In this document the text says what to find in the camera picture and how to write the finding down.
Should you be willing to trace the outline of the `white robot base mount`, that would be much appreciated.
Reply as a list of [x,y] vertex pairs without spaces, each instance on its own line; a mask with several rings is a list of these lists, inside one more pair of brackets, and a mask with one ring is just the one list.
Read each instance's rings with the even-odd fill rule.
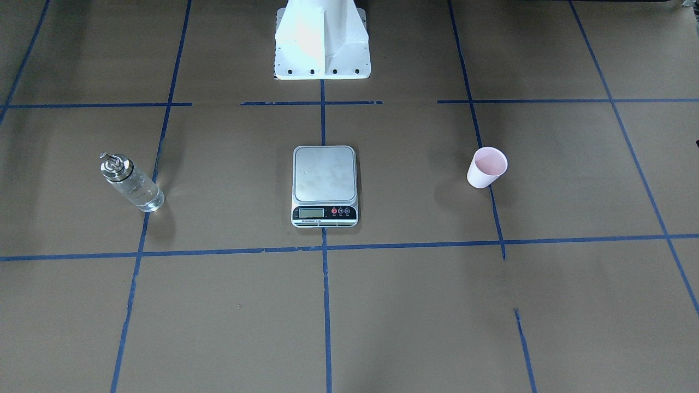
[[364,8],[354,1],[289,1],[276,12],[274,77],[359,80],[372,73]]

